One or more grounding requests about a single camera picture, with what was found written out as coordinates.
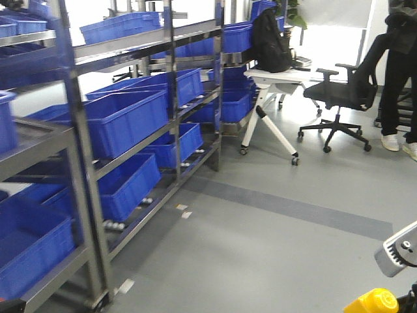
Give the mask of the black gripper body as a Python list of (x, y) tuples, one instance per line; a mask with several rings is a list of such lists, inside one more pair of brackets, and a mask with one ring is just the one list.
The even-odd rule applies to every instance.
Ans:
[(397, 298), (398, 313), (417, 313), (416, 293), (417, 285), (414, 283), (406, 295)]

